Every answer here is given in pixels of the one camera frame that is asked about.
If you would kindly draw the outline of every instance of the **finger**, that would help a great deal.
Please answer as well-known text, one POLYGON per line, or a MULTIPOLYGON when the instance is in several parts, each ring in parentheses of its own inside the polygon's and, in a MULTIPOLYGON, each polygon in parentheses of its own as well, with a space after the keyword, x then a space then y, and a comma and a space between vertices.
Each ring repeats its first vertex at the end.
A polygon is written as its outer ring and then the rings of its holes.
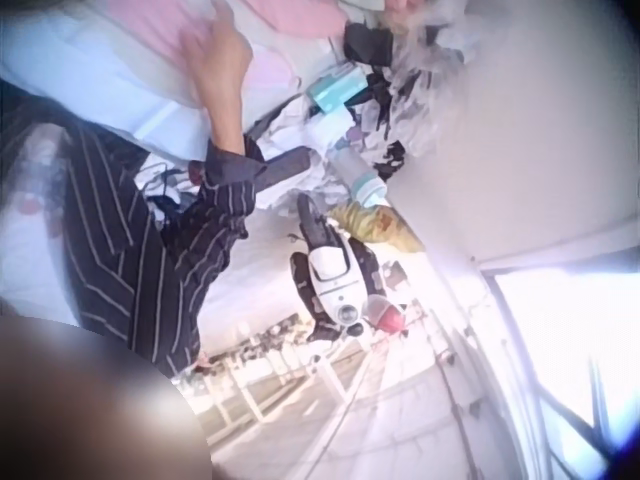
POLYGON ((200 40, 193 32, 182 30, 182 32, 180 32, 180 43, 189 68, 195 68, 204 56, 200 40))
POLYGON ((216 9, 216 21, 233 25, 234 14, 233 9, 226 0, 213 0, 213 6, 216 9))

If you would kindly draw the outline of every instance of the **tissue box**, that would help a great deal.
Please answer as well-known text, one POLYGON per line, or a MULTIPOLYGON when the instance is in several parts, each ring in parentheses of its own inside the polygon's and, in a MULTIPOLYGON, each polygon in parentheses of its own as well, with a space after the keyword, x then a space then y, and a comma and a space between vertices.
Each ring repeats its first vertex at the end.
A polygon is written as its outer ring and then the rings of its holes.
POLYGON ((324 113, 331 113, 367 86, 364 71, 347 64, 314 83, 308 94, 324 113))

